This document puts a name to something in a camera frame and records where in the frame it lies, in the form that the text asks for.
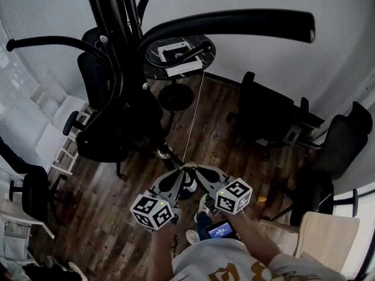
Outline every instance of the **phone screen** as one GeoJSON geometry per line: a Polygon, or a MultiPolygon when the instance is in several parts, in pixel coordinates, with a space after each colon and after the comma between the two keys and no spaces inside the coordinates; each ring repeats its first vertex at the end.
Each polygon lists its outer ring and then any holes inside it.
{"type": "Polygon", "coordinates": [[[232,228],[230,228],[229,224],[226,222],[223,225],[210,230],[209,235],[211,238],[218,238],[218,237],[224,237],[232,232],[233,232],[232,228]]]}

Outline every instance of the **black metal frame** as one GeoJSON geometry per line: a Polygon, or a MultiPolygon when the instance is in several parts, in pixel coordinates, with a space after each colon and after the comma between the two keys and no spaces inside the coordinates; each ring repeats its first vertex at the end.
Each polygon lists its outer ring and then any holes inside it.
{"type": "Polygon", "coordinates": [[[146,56],[147,48],[154,41],[169,37],[201,34],[244,34],[281,37],[312,43],[315,38],[313,15],[307,12],[280,9],[242,9],[190,16],[160,24],[145,35],[142,34],[141,22],[149,0],[140,0],[137,7],[135,0],[89,0],[99,32],[107,38],[108,57],[98,48],[77,39],[66,37],[39,37],[22,40],[10,40],[7,49],[36,46],[40,44],[66,44],[82,49],[113,72],[111,82],[113,91],[105,108],[77,135],[77,145],[88,142],[89,134],[101,124],[105,117],[114,117],[117,109],[139,109],[146,136],[164,153],[169,154],[178,165],[183,163],[168,148],[163,128],[153,116],[153,112],[144,107],[151,99],[151,92],[146,87],[144,62],[152,66],[173,67],[197,54],[210,49],[210,43],[187,52],[179,61],[162,63],[151,61],[146,56]]]}

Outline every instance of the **white cable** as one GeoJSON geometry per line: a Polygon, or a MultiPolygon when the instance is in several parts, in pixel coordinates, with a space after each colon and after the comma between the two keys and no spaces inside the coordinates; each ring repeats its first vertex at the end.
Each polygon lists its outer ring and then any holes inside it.
{"type": "Polygon", "coordinates": [[[196,113],[197,113],[197,108],[198,108],[198,103],[199,103],[199,97],[200,97],[200,90],[202,89],[203,79],[204,79],[204,71],[203,71],[203,75],[202,75],[202,81],[200,82],[199,93],[198,93],[198,99],[197,99],[197,105],[195,105],[193,121],[192,121],[192,125],[190,126],[189,137],[187,138],[186,148],[185,148],[185,152],[184,152],[184,154],[183,154],[182,162],[185,160],[186,151],[188,150],[188,147],[189,147],[190,135],[192,134],[193,125],[194,125],[194,119],[195,119],[195,115],[196,115],[196,113]]]}

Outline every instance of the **white shoe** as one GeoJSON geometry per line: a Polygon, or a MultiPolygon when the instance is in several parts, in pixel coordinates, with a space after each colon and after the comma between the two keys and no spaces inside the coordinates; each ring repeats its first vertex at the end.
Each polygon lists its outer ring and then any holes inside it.
{"type": "Polygon", "coordinates": [[[58,263],[58,261],[54,257],[47,256],[47,262],[46,262],[47,268],[51,268],[53,265],[57,265],[57,266],[61,267],[61,269],[65,272],[67,271],[67,269],[63,265],[58,263]]]}
{"type": "Polygon", "coordinates": [[[76,272],[81,276],[82,281],[87,281],[87,277],[83,274],[83,272],[80,270],[80,268],[75,265],[73,262],[68,262],[68,265],[72,272],[76,272]]]}
{"type": "Polygon", "coordinates": [[[199,235],[198,235],[198,233],[195,232],[194,230],[189,229],[189,230],[186,231],[185,234],[186,234],[186,239],[187,239],[187,241],[188,241],[191,245],[194,245],[194,244],[200,242],[200,240],[199,240],[199,235]]]}
{"type": "Polygon", "coordinates": [[[209,213],[209,209],[208,209],[207,206],[205,205],[206,198],[207,198],[207,194],[204,194],[204,195],[202,196],[202,198],[200,198],[198,211],[197,211],[197,213],[194,215],[194,222],[197,222],[197,215],[198,215],[198,213],[201,213],[201,212],[209,213]]]}

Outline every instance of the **wooden chair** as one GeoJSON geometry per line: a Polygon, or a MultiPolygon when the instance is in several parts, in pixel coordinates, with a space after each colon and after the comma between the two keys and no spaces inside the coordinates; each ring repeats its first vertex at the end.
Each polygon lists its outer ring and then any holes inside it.
{"type": "Polygon", "coordinates": [[[359,228],[359,218],[308,211],[299,227],[260,220],[260,223],[298,234],[294,257],[303,252],[328,268],[341,272],[359,228]]]}

